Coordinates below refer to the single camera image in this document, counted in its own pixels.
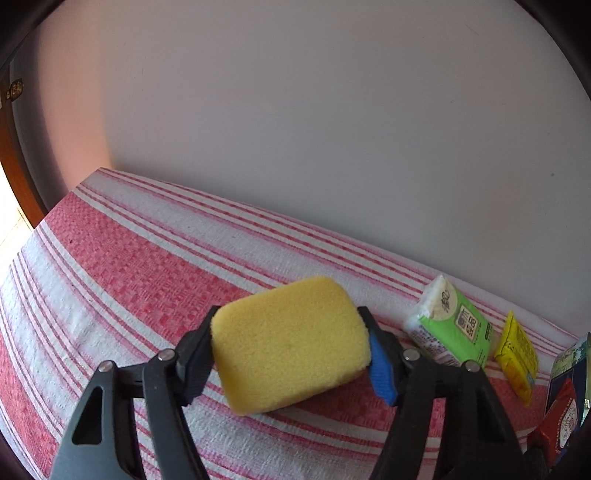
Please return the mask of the yellow snack packet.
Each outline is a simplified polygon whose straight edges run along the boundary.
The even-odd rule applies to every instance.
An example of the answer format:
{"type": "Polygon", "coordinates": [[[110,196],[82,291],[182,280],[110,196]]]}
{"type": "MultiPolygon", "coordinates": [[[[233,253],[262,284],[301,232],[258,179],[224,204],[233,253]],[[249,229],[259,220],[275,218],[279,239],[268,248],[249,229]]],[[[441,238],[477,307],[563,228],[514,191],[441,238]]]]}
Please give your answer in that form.
{"type": "Polygon", "coordinates": [[[507,314],[494,359],[514,393],[529,407],[533,399],[539,361],[532,342],[513,311],[507,314]]]}

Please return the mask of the green tissue pack beige label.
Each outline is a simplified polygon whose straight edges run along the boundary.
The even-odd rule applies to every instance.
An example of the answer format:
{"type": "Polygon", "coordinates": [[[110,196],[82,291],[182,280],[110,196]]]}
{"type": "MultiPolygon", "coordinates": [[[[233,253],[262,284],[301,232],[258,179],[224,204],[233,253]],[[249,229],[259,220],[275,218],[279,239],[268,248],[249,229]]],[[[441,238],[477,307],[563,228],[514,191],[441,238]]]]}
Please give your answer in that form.
{"type": "Polygon", "coordinates": [[[494,332],[484,315],[443,275],[427,285],[404,330],[436,363],[461,366],[472,360],[482,368],[494,332]]]}

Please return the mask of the red snack packet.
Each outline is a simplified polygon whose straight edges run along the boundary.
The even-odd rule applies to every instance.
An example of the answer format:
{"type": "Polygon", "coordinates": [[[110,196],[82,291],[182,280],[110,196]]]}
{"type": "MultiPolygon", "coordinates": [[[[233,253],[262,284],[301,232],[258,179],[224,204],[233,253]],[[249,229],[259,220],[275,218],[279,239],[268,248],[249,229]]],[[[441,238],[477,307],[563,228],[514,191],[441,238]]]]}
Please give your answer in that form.
{"type": "Polygon", "coordinates": [[[575,390],[567,379],[542,422],[528,434],[527,445],[540,450],[547,467],[553,467],[578,425],[575,390]]]}

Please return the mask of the large yellow sponge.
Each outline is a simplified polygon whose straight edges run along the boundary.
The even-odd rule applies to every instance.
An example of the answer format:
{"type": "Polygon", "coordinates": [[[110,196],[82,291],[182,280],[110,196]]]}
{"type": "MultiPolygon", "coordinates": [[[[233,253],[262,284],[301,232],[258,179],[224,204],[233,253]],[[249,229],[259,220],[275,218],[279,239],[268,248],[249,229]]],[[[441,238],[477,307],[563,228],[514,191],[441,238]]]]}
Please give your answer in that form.
{"type": "Polygon", "coordinates": [[[349,383],[370,364],[370,336],[346,290],[311,277],[236,300],[211,320],[233,413],[260,414],[349,383]]]}

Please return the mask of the blue round cookie tin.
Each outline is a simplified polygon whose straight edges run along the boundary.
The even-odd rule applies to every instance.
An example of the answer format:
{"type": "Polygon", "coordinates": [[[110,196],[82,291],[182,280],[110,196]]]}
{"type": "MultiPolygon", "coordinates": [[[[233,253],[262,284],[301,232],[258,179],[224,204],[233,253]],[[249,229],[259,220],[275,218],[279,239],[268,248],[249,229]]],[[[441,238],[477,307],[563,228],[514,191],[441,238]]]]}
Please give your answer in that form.
{"type": "Polygon", "coordinates": [[[563,384],[567,379],[570,379],[575,390],[580,426],[583,425],[590,411],[590,350],[591,335],[587,333],[555,358],[550,373],[549,391],[545,407],[545,411],[550,409],[563,384]]]}

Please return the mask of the pink striped bed cover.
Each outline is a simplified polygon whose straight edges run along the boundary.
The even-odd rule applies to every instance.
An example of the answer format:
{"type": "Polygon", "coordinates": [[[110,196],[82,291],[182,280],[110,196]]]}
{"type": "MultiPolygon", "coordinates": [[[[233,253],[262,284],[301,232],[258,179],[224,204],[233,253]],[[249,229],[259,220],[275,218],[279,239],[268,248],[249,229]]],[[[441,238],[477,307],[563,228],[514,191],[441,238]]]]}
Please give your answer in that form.
{"type": "MultiPolygon", "coordinates": [[[[436,271],[287,216],[100,169],[1,271],[1,432],[49,476],[96,366],[144,362],[214,305],[329,276],[402,333],[436,271]]],[[[185,412],[214,479],[366,479],[394,418],[369,380],[274,413],[232,414],[216,376],[185,412]]]]}

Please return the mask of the wooden door frame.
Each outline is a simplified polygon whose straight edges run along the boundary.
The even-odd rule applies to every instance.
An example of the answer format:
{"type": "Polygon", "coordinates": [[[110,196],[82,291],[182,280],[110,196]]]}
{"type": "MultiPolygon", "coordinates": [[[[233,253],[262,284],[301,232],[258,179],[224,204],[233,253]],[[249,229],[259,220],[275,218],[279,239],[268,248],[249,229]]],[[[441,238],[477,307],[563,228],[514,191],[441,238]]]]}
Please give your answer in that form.
{"type": "Polygon", "coordinates": [[[48,210],[26,165],[16,131],[13,103],[22,91],[21,80],[10,82],[8,72],[1,74],[1,166],[20,209],[36,228],[48,210]]]}

